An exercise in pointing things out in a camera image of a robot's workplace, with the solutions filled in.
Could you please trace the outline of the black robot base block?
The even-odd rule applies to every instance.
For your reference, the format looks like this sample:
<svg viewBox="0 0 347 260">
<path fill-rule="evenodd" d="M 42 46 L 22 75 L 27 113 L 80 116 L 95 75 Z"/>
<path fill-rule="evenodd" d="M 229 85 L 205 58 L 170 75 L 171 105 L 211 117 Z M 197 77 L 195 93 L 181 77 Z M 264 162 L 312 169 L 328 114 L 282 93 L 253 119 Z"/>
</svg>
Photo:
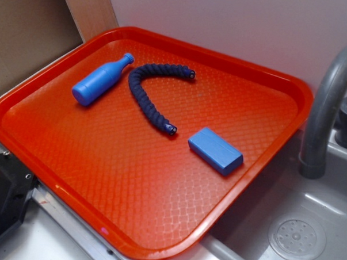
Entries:
<svg viewBox="0 0 347 260">
<path fill-rule="evenodd" d="M 36 180 L 15 155 L 0 153 L 0 240 L 22 225 Z"/>
</svg>

